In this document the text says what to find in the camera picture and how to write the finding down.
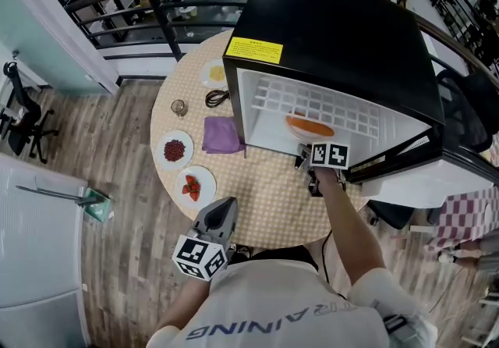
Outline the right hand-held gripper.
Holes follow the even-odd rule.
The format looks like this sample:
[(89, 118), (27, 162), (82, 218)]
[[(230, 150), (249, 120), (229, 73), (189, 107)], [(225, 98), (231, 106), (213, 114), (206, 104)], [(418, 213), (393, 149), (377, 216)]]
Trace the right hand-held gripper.
[(337, 180), (346, 190), (342, 181), (341, 172), (348, 169), (349, 146), (332, 142), (316, 142), (299, 144), (298, 155), (295, 159), (295, 170), (302, 169), (306, 175), (306, 187), (312, 197), (321, 197), (319, 181), (315, 175), (315, 168), (333, 169)]

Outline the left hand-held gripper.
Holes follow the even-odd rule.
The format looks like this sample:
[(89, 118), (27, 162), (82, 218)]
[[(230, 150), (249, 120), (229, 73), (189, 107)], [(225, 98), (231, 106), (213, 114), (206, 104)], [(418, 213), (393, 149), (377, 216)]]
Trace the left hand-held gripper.
[(172, 260), (179, 271), (190, 277), (211, 281), (226, 268), (231, 256), (231, 238), (238, 219), (238, 201), (226, 197), (214, 201), (198, 213), (194, 228), (180, 235)]

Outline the white carrot plate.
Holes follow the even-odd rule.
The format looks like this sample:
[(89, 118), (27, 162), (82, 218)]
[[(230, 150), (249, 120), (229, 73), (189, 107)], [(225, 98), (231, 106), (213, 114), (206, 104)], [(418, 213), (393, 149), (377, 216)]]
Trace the white carrot plate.
[(317, 142), (331, 139), (334, 130), (322, 123), (311, 121), (302, 117), (302, 113), (289, 113), (285, 117), (289, 132), (302, 142)]

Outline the orange carrot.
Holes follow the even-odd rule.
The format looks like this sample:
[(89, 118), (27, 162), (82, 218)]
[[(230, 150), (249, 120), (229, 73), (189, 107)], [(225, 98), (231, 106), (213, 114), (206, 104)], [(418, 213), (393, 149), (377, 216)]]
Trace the orange carrot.
[(320, 136), (320, 137), (333, 137), (334, 130), (329, 126), (321, 123), (315, 123), (307, 119), (296, 118), (288, 115), (286, 117), (288, 127), (293, 133), (303, 135), (306, 137)]

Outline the black mini fridge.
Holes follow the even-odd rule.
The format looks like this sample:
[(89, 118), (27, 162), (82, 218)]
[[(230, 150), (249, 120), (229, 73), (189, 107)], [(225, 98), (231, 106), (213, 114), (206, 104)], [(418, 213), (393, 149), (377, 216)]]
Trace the black mini fridge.
[(444, 124), (437, 74), (481, 72), (418, 28), (414, 16), (388, 0), (248, 0), (223, 63), (239, 139), (251, 147), (298, 155), (302, 142), (279, 113), (252, 107), (262, 76), (337, 91), (380, 109), (377, 140), (340, 131), (349, 146), (345, 179), (382, 162), (391, 149)]

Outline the person's left forearm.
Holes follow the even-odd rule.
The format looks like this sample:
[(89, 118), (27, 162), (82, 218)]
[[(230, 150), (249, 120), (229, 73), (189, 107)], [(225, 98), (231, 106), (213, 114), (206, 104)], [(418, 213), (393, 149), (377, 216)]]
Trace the person's left forearm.
[(167, 326), (185, 328), (207, 299), (210, 287), (211, 282), (196, 278), (187, 279), (173, 303), (161, 316), (157, 331)]

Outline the person's right forearm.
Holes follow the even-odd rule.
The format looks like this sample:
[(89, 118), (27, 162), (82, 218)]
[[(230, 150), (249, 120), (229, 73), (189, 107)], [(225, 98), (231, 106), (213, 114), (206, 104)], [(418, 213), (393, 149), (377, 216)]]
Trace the person's right forearm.
[(353, 207), (337, 173), (328, 168), (315, 168), (314, 173), (339, 257), (351, 284), (355, 284), (369, 271), (385, 267), (380, 245)]

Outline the white plate with strawberries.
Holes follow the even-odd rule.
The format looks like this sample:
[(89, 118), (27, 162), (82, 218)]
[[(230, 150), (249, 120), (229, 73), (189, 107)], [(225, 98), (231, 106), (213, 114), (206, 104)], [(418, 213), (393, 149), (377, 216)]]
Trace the white plate with strawberries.
[[(188, 195), (182, 194), (182, 187), (186, 183), (185, 175), (195, 176), (200, 183), (200, 198), (197, 202), (190, 199)], [(175, 180), (175, 199), (177, 203), (185, 208), (200, 210), (209, 205), (216, 193), (217, 185), (213, 174), (203, 166), (190, 166), (182, 170)]]

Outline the red strawberries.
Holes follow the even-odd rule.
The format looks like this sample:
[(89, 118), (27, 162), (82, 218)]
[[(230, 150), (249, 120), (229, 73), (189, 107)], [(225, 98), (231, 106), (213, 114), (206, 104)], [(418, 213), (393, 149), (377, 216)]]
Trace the red strawberries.
[(186, 183), (182, 187), (182, 194), (197, 202), (200, 198), (200, 183), (195, 176), (185, 175)]

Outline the round table with yellow tablecloth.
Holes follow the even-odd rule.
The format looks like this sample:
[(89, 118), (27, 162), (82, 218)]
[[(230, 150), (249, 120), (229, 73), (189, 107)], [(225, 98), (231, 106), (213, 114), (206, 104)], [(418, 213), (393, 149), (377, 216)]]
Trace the round table with yellow tablecloth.
[[(239, 219), (232, 237), (235, 243), (262, 248), (293, 247), (324, 238), (330, 230), (324, 200), (311, 197), (305, 186), (303, 170), (295, 170), (292, 156), (248, 147), (235, 154), (207, 154), (202, 150), (204, 119), (207, 116), (231, 116), (229, 101), (208, 108), (208, 89), (200, 82), (204, 63), (222, 57), (231, 37), (221, 32), (198, 44), (176, 64), (157, 94), (150, 121), (150, 149), (159, 178), (180, 211), (194, 220), (198, 210), (179, 205), (175, 199), (175, 180), (181, 169), (165, 171), (154, 157), (160, 138), (181, 130), (193, 140), (189, 165), (203, 166), (214, 176), (215, 197), (236, 197)], [(182, 99), (188, 112), (179, 118), (171, 104)]]

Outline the pile of red beans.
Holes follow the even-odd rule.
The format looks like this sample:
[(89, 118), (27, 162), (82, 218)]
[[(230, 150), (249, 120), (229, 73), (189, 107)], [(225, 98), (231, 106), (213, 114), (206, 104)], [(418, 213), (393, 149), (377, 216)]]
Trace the pile of red beans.
[(168, 162), (177, 162), (184, 157), (186, 146), (180, 140), (170, 140), (164, 145), (164, 157)]

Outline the purple cloth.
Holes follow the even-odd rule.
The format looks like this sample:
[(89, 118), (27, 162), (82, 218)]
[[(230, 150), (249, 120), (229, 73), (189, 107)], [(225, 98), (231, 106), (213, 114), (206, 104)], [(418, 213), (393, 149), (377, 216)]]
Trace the purple cloth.
[(202, 150), (208, 154), (234, 154), (246, 150), (233, 117), (208, 116), (204, 119)]

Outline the white plate with red beans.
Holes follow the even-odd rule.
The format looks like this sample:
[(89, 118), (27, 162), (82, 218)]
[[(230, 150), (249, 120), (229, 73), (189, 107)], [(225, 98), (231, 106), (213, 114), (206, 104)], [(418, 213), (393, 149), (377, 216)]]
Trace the white plate with red beans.
[[(164, 157), (164, 145), (170, 140), (180, 140), (186, 146), (184, 157), (177, 162), (168, 162)], [(164, 134), (157, 143), (154, 157), (157, 160), (160, 168), (165, 171), (184, 168), (192, 159), (193, 156), (193, 140), (190, 135), (181, 130), (173, 130)]]

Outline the person's white shirt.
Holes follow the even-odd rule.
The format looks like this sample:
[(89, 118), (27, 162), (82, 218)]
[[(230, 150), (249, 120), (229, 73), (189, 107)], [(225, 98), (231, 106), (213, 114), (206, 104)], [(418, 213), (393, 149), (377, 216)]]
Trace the person's white shirt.
[[(408, 324), (392, 334), (383, 318)], [(156, 331), (147, 348), (434, 348), (437, 328), (385, 268), (338, 295), (312, 265), (256, 260), (230, 265), (183, 329)]]

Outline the white plate with yellow food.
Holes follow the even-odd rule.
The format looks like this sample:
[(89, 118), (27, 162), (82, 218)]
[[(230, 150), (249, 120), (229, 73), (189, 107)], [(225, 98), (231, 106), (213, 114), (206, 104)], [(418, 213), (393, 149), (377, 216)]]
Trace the white plate with yellow food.
[(210, 60), (203, 64), (200, 82), (207, 88), (220, 89), (227, 86), (225, 68), (222, 59)]

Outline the green dustpan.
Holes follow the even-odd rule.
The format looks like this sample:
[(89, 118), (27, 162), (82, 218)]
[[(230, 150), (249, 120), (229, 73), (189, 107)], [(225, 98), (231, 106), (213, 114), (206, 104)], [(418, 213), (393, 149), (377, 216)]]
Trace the green dustpan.
[(111, 199), (95, 190), (92, 190), (91, 188), (87, 188), (83, 196), (46, 190), (40, 187), (32, 189), (27, 186), (16, 185), (16, 188), (32, 194), (72, 201), (74, 204), (81, 207), (85, 214), (100, 223), (103, 223), (111, 212)]

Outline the black mesh office chair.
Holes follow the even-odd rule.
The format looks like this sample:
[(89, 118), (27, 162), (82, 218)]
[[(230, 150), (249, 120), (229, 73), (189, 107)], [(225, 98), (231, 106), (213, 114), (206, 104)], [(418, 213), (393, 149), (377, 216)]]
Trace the black mesh office chair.
[(437, 74), (437, 85), (444, 124), (359, 171), (363, 188), (375, 192), (367, 203), (371, 225), (402, 229), (416, 208), (435, 212), (450, 196), (499, 186), (499, 165), (483, 156), (499, 133), (499, 89), (484, 73), (451, 69)]

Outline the table with purple checked cloth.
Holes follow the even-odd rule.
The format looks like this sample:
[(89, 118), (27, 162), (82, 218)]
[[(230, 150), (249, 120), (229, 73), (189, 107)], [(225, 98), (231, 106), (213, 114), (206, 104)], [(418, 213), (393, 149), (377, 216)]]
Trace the table with purple checked cloth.
[(446, 199), (426, 250), (436, 253), (499, 228), (499, 187)]

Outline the black railing with wooden top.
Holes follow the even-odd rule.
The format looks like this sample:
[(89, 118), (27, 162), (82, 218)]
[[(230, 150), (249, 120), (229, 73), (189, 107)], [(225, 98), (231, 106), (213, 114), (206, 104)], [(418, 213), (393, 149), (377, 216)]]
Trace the black railing with wooden top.
[[(113, 13), (103, 13), (100, 14), (99, 16), (96, 16), (94, 18), (91, 18), (89, 20), (77, 20), (76, 18), (76, 12), (84, 9), (86, 7), (92, 7), (94, 5), (100, 4), (101, 2), (106, 1), (106, 0), (78, 0), (76, 2), (70, 3), (64, 7), (65, 11), (70, 15), (73, 20), (75, 20), (76, 25), (83, 31), (83, 34), (87, 39), (90, 40), (90, 42), (97, 44), (97, 46), (94, 44), (94, 47), (96, 49), (104, 49), (104, 48), (119, 48), (122, 46), (127, 46), (127, 45), (146, 45), (146, 44), (168, 44), (168, 46), (171, 49), (171, 54), (170, 53), (165, 53), (165, 54), (144, 54), (144, 55), (139, 55), (139, 54), (131, 54), (131, 55), (117, 55), (117, 59), (125, 59), (125, 58), (131, 58), (131, 59), (138, 59), (138, 58), (160, 58), (160, 57), (166, 57), (166, 58), (175, 58), (175, 60), (178, 62), (185, 54), (186, 52), (182, 51), (182, 49), (179, 47), (180, 44), (200, 44), (203, 42), (202, 40), (196, 40), (196, 41), (177, 41), (176, 37), (174, 36), (172, 29), (176, 27), (184, 27), (184, 26), (191, 26), (191, 27), (235, 27), (236, 22), (232, 21), (194, 21), (192, 23), (184, 23), (184, 22), (169, 22), (167, 19), (166, 11), (168, 9), (173, 9), (177, 7), (184, 7), (184, 6), (196, 6), (196, 7), (201, 7), (201, 6), (210, 6), (210, 7), (237, 7), (239, 9), (244, 8), (246, 5), (245, 2), (242, 2), (241, 0), (193, 0), (193, 1), (188, 1), (188, 2), (165, 2), (162, 3), (161, 0), (149, 0), (149, 5), (144, 6), (136, 6), (131, 9), (121, 9), (117, 12)], [(86, 30), (86, 25), (89, 23), (94, 23), (94, 22), (100, 22), (103, 20), (108, 20), (112, 19), (118, 16), (121, 16), (123, 19), (128, 19), (131, 18), (132, 16), (136, 14), (145, 14), (146, 12), (152, 11), (154, 14), (154, 18), (156, 19), (156, 23), (152, 24), (146, 24), (146, 25), (138, 25), (138, 24), (133, 24), (131, 26), (127, 27), (112, 27), (111, 29), (99, 31), (99, 32), (94, 32), (91, 33), (88, 30)], [(469, 67), (472, 67), (474, 69), (480, 69), (487, 77), (489, 80), (499, 89), (499, 79), (468, 49), (466, 48), (463, 44), (459, 43), (455, 39), (453, 39), (449, 34), (446, 34), (441, 28), (439, 28), (437, 25), (431, 23), (429, 20), (425, 19), (424, 17), (416, 14), (413, 11), (406, 10), (409, 13), (411, 13), (416, 21), (416, 24), (420, 31), (427, 35), (428, 37), (433, 38), (435, 41), (438, 41), (440, 44), (451, 50), (453, 53), (458, 55), (464, 62), (469, 64)], [(129, 32), (131, 30), (142, 30), (142, 29), (155, 29), (155, 28), (160, 28), (163, 35), (164, 35), (164, 40), (161, 41), (160, 43), (154, 43), (153, 41), (140, 41), (140, 42), (131, 42), (131, 43), (113, 43), (109, 45), (99, 45), (98, 41), (96, 40), (97, 37), (102, 36), (102, 35), (107, 35), (107, 34), (124, 34), (125, 32)]]

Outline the black swivel chair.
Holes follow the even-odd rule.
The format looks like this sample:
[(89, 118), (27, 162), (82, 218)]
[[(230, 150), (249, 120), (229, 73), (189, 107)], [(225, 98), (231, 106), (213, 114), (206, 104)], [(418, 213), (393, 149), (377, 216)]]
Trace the black swivel chair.
[(24, 113), (20, 120), (10, 115), (0, 115), (0, 122), (6, 122), (5, 129), (0, 126), (0, 137), (8, 135), (8, 144), (16, 156), (20, 156), (29, 144), (29, 156), (38, 158), (42, 164), (46, 164), (48, 160), (42, 154), (41, 141), (43, 137), (57, 137), (59, 134), (58, 130), (44, 129), (48, 117), (54, 115), (55, 112), (50, 108), (44, 115), (41, 115), (40, 105), (28, 95), (22, 84), (16, 62), (6, 62), (3, 66), (3, 73), (11, 82), (14, 97)]

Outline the frosted glass door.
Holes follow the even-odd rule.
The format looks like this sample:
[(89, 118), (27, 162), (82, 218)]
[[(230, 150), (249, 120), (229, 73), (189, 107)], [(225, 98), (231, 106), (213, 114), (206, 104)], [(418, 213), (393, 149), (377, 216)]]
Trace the frosted glass door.
[(116, 94), (119, 75), (58, 0), (0, 0), (0, 69), (16, 58), (49, 87), (70, 94)]

